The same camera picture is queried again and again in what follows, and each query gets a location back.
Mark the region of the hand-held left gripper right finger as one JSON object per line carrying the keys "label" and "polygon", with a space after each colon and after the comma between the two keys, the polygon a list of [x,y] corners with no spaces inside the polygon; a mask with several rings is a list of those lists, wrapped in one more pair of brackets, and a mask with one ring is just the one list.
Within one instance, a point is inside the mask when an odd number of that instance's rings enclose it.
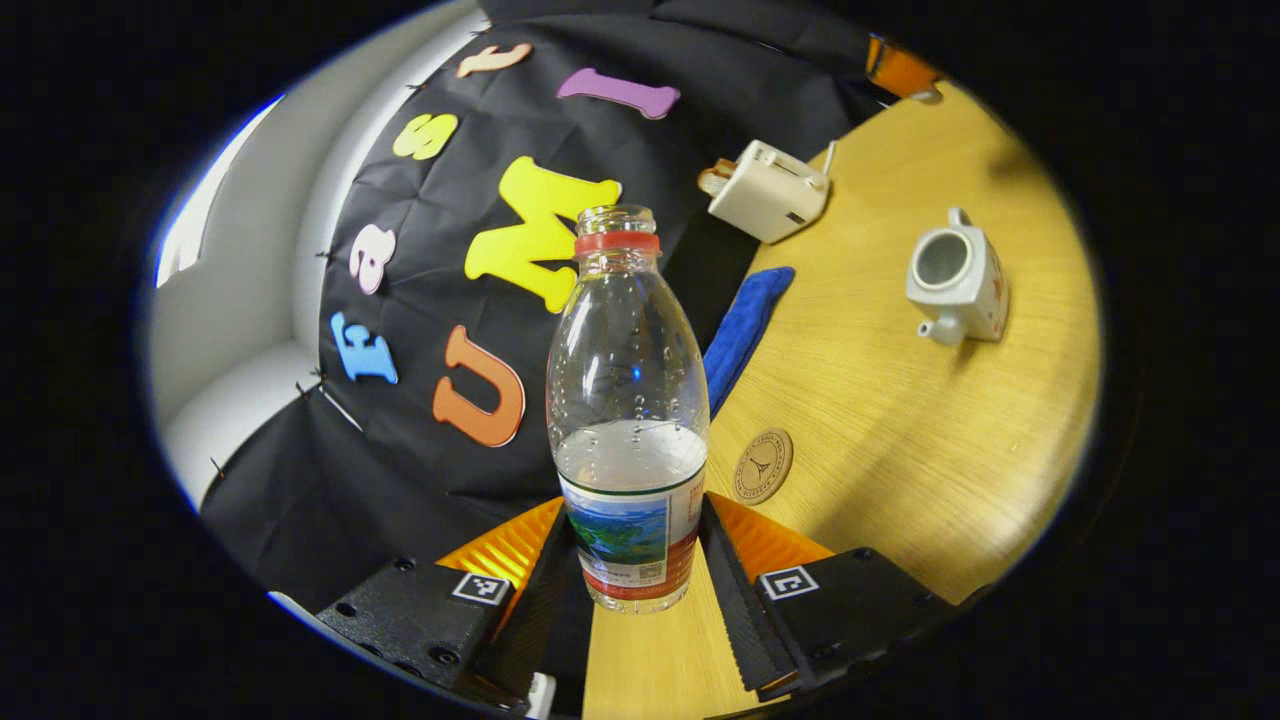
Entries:
{"label": "hand-held left gripper right finger", "polygon": [[836,553],[713,492],[700,543],[739,674],[759,701],[865,674],[963,611],[872,547]]}

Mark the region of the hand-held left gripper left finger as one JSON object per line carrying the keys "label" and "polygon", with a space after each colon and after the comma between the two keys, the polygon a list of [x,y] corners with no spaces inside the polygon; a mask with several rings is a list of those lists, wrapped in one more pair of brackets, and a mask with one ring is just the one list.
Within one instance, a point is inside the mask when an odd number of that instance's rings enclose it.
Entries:
{"label": "hand-held left gripper left finger", "polygon": [[573,530],[554,498],[435,561],[393,559],[317,621],[429,691],[524,715],[572,553]]}

